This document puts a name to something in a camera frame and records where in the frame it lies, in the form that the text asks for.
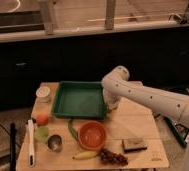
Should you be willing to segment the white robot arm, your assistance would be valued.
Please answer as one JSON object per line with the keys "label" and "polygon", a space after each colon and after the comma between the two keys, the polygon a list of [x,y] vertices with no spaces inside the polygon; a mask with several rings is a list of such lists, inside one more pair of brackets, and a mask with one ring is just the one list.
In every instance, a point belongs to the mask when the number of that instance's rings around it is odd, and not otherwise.
{"label": "white robot arm", "polygon": [[[129,81],[129,77],[126,67],[117,66],[102,78],[103,98],[110,110],[116,108],[120,99],[125,97],[189,129],[189,95],[136,84]],[[189,171],[189,140],[182,171]]]}

